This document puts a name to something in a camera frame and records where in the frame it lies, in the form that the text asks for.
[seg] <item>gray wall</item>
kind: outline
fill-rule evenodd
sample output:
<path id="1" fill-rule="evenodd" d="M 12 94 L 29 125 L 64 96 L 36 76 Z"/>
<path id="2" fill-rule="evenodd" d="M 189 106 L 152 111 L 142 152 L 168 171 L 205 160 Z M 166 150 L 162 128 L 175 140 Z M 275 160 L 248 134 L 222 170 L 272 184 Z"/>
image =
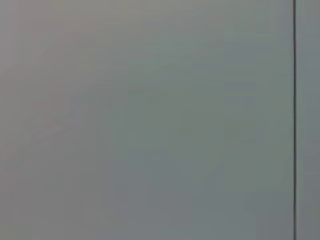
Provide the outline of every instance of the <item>gray wall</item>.
<path id="1" fill-rule="evenodd" d="M 297 1 L 298 239 L 320 238 L 320 2 Z"/>
<path id="2" fill-rule="evenodd" d="M 10 4 L 0 239 L 292 239 L 291 0 Z"/>

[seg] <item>gray surface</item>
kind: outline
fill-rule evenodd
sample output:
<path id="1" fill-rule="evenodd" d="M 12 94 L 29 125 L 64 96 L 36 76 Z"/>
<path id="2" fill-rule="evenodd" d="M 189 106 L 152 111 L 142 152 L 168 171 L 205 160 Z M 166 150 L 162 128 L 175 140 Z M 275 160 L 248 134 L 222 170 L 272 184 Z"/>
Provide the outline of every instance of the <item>gray surface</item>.
<path id="1" fill-rule="evenodd" d="M 291 0 L 24 0 L 16 17 L 0 239 L 292 239 Z"/>
<path id="2" fill-rule="evenodd" d="M 297 1 L 297 230 L 320 238 L 320 2 Z"/>

